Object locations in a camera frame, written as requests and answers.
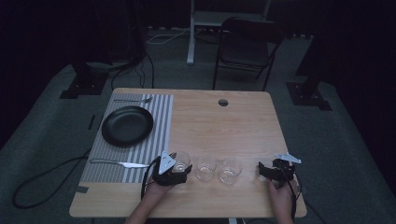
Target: knife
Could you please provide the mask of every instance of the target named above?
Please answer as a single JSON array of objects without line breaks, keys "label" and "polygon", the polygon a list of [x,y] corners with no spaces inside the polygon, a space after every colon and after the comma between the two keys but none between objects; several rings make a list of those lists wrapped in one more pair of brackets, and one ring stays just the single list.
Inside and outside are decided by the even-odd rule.
[{"label": "knife", "polygon": [[91,159],[90,163],[112,163],[118,164],[125,168],[145,168],[148,167],[146,164],[141,163],[132,163],[132,162],[125,162],[125,161],[110,161],[110,160],[102,160],[102,159]]}]

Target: gray carpet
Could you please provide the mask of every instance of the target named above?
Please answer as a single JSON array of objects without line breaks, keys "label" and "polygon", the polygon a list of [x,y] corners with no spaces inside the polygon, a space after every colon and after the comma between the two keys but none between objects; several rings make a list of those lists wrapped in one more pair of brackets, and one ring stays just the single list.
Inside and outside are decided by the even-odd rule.
[{"label": "gray carpet", "polygon": [[[173,34],[179,31],[151,31]],[[202,35],[209,41],[214,36]],[[310,44],[309,39],[284,41],[276,55],[267,91],[272,95],[276,113],[291,154],[303,160],[297,174],[303,182],[306,200],[327,223],[396,223],[396,200],[390,192],[361,136],[340,102],[333,86],[319,85],[322,96],[332,111],[317,107],[293,105],[286,82],[304,82],[296,77],[296,69]],[[161,45],[148,45],[148,54],[155,66],[155,88],[211,88],[216,45],[197,40],[195,63],[186,65],[188,39],[176,38]],[[114,87],[140,87],[146,74],[145,87],[150,88],[151,67],[146,58],[136,69],[129,69],[114,80]],[[218,90],[260,91],[263,77],[254,74],[238,76],[241,71],[222,69]],[[101,117],[111,94],[110,81],[103,93],[79,96],[76,100],[60,100],[74,78],[67,66],[54,76],[35,103],[29,115],[0,151],[0,223],[91,223],[90,218],[74,218],[69,207],[85,161],[60,191],[46,203],[32,209],[18,209],[11,204],[15,188],[25,179],[39,174],[71,158],[82,156],[93,143]],[[90,122],[95,115],[92,127]],[[74,163],[67,164],[23,189],[20,203],[37,203],[63,180]],[[97,218],[95,223],[122,223],[122,218]],[[251,223],[268,223],[250,220]],[[322,223],[308,207],[306,217],[296,223]]]}]

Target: wooden table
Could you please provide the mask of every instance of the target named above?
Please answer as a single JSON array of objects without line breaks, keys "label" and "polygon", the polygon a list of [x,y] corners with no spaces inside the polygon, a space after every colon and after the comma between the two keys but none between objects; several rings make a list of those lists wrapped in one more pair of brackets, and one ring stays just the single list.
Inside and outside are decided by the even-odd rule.
[{"label": "wooden table", "polygon": [[[218,160],[237,157],[243,171],[232,185],[219,180],[219,168],[208,182],[193,169],[187,183],[175,186],[150,217],[272,217],[268,189],[258,174],[258,162],[286,153],[271,96],[262,91],[187,91],[115,89],[122,93],[174,95],[169,152],[185,151],[191,163],[211,154]],[[228,101],[220,106],[219,100]],[[72,217],[128,217],[140,202],[141,184],[87,183],[88,192],[77,192],[70,207]],[[306,208],[302,196],[297,217]]]}]

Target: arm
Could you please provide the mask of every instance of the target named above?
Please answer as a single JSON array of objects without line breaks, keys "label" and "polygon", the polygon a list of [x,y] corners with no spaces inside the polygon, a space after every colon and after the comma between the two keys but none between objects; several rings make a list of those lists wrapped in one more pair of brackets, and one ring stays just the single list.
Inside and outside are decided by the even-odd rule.
[{"label": "arm", "polygon": [[[292,193],[289,185],[285,184],[282,188],[276,189],[272,180],[266,180],[268,184],[268,189],[270,193],[270,201],[273,206],[274,215],[276,217],[276,221],[279,224],[292,224],[293,220],[291,219],[291,198]],[[297,190],[297,183],[295,180],[290,181],[291,186],[293,187],[294,192]]]},{"label": "arm", "polygon": [[163,187],[157,183],[149,184],[145,196],[132,214],[126,219],[125,224],[144,224],[152,209],[154,209],[157,203],[160,202],[166,192],[172,187],[173,186]]}]

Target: black chair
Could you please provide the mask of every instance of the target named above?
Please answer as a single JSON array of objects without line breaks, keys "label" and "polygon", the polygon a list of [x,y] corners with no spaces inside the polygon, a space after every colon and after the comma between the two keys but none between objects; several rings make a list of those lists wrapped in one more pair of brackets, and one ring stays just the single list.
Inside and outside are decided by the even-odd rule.
[{"label": "black chair", "polygon": [[220,27],[212,90],[216,87],[219,67],[225,66],[259,71],[256,79],[268,67],[262,86],[265,91],[276,50],[284,37],[279,24],[272,21],[251,21],[236,17],[227,19]]}]

